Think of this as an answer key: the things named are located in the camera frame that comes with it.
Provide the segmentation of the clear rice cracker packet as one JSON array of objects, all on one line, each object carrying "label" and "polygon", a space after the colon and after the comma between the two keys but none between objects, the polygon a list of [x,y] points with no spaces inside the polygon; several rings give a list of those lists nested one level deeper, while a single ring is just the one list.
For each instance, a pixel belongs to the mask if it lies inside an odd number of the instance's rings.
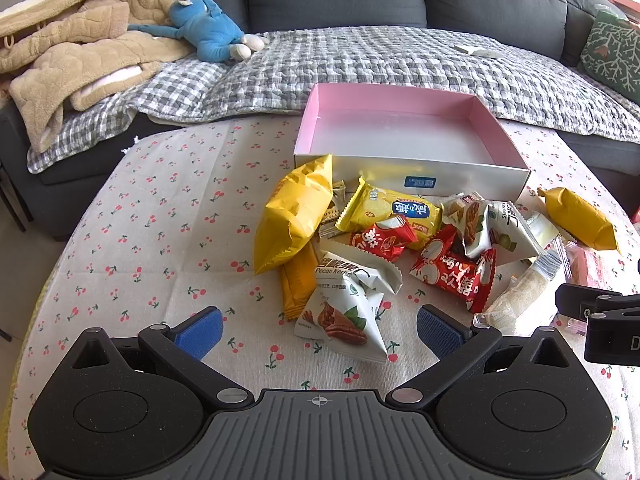
[{"label": "clear rice cracker packet", "polygon": [[530,336],[549,326],[558,310],[554,292],[564,282],[563,260],[550,248],[482,313],[473,318],[476,328],[493,327],[503,336]]}]

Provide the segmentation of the large red snack packet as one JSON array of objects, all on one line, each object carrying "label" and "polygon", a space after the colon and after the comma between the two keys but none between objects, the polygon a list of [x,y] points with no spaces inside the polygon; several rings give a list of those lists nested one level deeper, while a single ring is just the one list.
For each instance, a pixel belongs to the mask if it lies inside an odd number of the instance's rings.
[{"label": "large red snack packet", "polygon": [[470,312],[480,313],[488,304],[497,253],[489,248],[476,261],[460,256],[452,249],[457,238],[457,229],[446,224],[425,245],[409,273],[424,284],[462,298]]}]

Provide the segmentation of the pink snack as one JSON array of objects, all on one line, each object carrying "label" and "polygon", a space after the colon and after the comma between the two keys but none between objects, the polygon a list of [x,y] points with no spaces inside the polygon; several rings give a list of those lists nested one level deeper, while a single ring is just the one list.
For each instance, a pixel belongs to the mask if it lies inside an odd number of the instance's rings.
[{"label": "pink snack", "polygon": [[565,250],[570,263],[570,284],[610,289],[602,259],[597,252],[575,242],[568,242]]}]

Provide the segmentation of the white pecan kernel packet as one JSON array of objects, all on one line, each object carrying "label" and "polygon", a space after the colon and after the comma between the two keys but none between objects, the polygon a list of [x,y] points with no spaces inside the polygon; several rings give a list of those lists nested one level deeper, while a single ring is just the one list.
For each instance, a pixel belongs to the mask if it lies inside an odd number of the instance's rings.
[{"label": "white pecan kernel packet", "polygon": [[382,257],[342,243],[326,243],[322,252],[314,269],[316,289],[294,334],[318,340],[343,356],[385,362],[387,350],[376,315],[384,298],[400,291],[400,270]]}]

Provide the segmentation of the small red snack packet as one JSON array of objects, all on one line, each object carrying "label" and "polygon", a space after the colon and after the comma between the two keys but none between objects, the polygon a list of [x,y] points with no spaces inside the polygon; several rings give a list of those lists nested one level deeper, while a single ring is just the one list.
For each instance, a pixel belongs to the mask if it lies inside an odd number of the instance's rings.
[{"label": "small red snack packet", "polygon": [[349,245],[390,262],[397,261],[405,248],[418,240],[416,232],[401,214],[376,222],[362,232],[352,233]]}]

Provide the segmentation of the white nut triangle packet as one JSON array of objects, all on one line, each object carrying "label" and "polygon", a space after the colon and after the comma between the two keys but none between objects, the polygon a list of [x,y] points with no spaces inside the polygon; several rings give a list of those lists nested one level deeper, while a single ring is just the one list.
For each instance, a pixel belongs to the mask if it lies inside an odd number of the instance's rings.
[{"label": "white nut triangle packet", "polygon": [[495,249],[497,264],[502,266],[544,252],[524,217],[508,200],[484,200],[477,192],[458,194],[444,199],[442,213],[442,222],[457,228],[470,259]]}]

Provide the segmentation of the orange wafer bar wrapper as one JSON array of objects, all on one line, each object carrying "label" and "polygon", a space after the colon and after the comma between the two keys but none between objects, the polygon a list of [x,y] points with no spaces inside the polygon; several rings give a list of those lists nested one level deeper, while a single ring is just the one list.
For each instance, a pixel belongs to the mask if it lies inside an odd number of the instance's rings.
[{"label": "orange wafer bar wrapper", "polygon": [[317,287],[314,271],[318,263],[314,243],[309,242],[291,260],[280,266],[283,314],[288,321],[294,321],[302,314],[314,293]]}]

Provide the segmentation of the pale yellow white cake packet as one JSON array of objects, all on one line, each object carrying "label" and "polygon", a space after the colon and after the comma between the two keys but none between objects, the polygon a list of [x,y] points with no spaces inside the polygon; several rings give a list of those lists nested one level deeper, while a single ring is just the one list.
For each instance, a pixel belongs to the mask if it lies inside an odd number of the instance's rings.
[{"label": "pale yellow white cake packet", "polygon": [[560,235],[555,225],[541,212],[529,209],[523,212],[523,217],[539,245],[548,249]]}]

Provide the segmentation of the yellow cracker pack blue label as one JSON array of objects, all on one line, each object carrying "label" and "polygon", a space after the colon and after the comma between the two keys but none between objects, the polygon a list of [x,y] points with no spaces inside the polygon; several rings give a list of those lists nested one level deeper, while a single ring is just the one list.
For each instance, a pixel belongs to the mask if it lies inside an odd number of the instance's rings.
[{"label": "yellow cracker pack blue label", "polygon": [[425,198],[379,188],[363,177],[355,194],[338,217],[336,227],[342,232],[359,232],[391,216],[403,216],[416,233],[410,249],[422,249],[442,224],[442,210]]}]

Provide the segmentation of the large yellow waffle snack bag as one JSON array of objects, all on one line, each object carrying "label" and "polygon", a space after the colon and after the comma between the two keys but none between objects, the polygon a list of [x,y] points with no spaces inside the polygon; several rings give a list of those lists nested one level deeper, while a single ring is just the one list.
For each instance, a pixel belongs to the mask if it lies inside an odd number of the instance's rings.
[{"label": "large yellow waffle snack bag", "polygon": [[333,193],[332,155],[305,162],[283,177],[262,211],[254,239],[254,271],[287,263],[310,241]]}]

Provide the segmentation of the silver truffle chocolate packet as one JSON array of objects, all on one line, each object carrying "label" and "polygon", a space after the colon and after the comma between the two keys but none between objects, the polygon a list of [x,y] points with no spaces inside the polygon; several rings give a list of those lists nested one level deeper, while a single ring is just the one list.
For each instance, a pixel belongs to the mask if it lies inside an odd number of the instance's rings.
[{"label": "silver truffle chocolate packet", "polygon": [[336,224],[346,205],[346,184],[343,180],[336,181],[333,185],[333,193],[329,206],[326,208],[326,212],[318,227],[318,235],[320,238],[332,238],[341,234]]}]

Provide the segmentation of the cherry print tablecloth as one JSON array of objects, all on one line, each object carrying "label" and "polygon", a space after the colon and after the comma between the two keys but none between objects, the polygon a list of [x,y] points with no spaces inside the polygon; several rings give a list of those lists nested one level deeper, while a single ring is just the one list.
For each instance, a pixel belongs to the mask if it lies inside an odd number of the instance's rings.
[{"label": "cherry print tablecloth", "polygon": [[[179,323],[209,306],[222,312],[224,336],[205,358],[235,382],[262,388],[375,388],[385,393],[435,362],[416,336],[416,311],[424,302],[462,318],[456,296],[405,274],[398,296],[378,309],[386,364],[340,356],[321,342],[294,335],[282,314],[277,271],[254,276],[253,246],[262,208],[294,167],[299,117],[258,116],[150,136],[132,146],[87,209],[43,289],[14,374],[7,436],[1,449],[9,478],[35,479],[42,471],[27,433],[27,417],[43,386],[87,327],[112,337],[136,336],[152,323]],[[502,122],[532,173],[516,200],[544,211],[537,188],[570,188],[616,225],[620,252],[601,252],[610,289],[639,292],[639,235],[612,195],[553,130]],[[608,479],[639,475],[639,370],[585,363],[608,400],[613,437],[599,466]],[[331,447],[303,437],[302,422],[321,422],[303,409],[276,408],[288,442],[270,452],[266,466],[242,467],[259,478],[267,466],[297,466],[317,452],[323,475],[336,466],[368,478],[407,478],[400,466],[383,472],[383,451],[408,451],[418,436],[399,422],[372,451],[341,432]]]}]

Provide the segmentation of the pink and white cardboard box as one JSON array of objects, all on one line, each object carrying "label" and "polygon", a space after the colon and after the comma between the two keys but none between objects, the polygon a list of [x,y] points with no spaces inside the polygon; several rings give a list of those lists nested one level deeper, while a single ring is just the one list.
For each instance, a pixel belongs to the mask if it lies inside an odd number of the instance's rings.
[{"label": "pink and white cardboard box", "polygon": [[517,200],[530,170],[477,96],[385,84],[316,84],[296,165],[333,157],[333,175],[414,195]]}]

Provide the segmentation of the white paper on sofa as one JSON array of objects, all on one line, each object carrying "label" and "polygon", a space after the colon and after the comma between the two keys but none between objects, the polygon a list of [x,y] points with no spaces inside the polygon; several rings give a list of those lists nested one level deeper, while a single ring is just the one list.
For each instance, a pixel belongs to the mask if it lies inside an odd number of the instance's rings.
[{"label": "white paper on sofa", "polygon": [[477,58],[490,58],[491,60],[496,60],[497,58],[503,57],[502,52],[491,49],[470,46],[454,46],[454,48],[458,52],[464,53],[466,55],[476,56]]}]

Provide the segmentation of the green patterned cushion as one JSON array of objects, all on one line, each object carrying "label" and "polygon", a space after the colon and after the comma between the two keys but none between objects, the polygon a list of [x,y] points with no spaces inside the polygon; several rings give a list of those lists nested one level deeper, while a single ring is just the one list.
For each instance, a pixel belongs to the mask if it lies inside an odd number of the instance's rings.
[{"label": "green patterned cushion", "polygon": [[639,26],[611,11],[598,10],[580,62],[594,80],[639,103]]}]

